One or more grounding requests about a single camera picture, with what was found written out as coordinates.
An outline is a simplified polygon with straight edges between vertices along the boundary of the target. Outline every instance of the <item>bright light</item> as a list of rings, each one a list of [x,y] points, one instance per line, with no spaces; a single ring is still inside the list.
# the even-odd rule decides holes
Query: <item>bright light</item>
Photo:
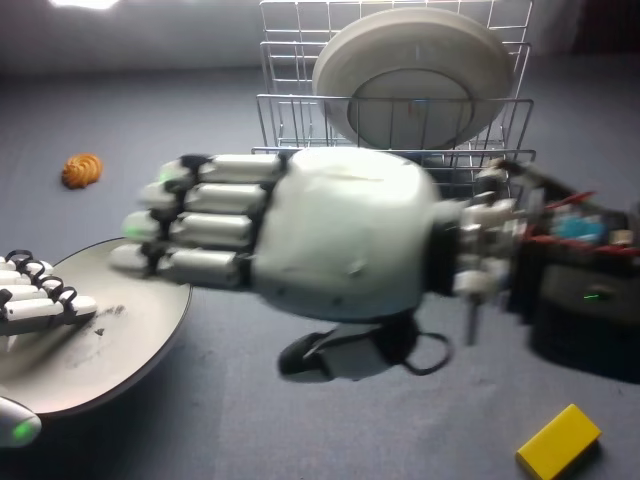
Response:
[[[55,7],[84,7],[94,10],[107,10],[120,0],[49,0]]]

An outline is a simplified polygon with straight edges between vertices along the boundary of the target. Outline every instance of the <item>background wall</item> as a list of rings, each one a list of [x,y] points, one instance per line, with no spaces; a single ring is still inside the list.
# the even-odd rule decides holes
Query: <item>background wall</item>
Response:
[[[496,0],[521,11],[528,0]],[[537,0],[528,40],[568,51],[583,0]],[[194,69],[259,64],[259,0],[121,0],[108,11],[0,0],[0,73]]]

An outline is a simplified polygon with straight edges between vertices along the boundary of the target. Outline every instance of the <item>dark object in background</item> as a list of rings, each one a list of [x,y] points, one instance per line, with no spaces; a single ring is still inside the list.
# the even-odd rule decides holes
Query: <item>dark object in background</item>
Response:
[[[574,53],[640,52],[638,0],[586,0]]]

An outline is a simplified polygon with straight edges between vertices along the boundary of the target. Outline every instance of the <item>orange swirl cookie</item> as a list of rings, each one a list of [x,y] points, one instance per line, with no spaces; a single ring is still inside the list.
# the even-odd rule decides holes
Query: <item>orange swirl cookie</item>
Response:
[[[90,153],[71,157],[62,170],[62,183],[68,188],[84,188],[97,182],[102,174],[102,161]]]

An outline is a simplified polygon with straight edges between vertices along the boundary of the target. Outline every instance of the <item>plate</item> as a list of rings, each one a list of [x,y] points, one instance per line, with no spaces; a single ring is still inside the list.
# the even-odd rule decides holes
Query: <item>plate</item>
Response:
[[[483,100],[508,97],[512,82],[509,54],[491,30],[428,7],[386,10],[348,25],[313,72],[315,95],[350,97],[324,102],[331,125],[353,143],[360,137],[361,146],[378,149],[465,142],[503,107]]]
[[[169,351],[191,287],[109,268],[109,253],[126,243],[99,243],[55,266],[66,285],[96,300],[98,312],[83,326],[20,335],[0,355],[0,395],[38,415],[78,413],[124,392]]]

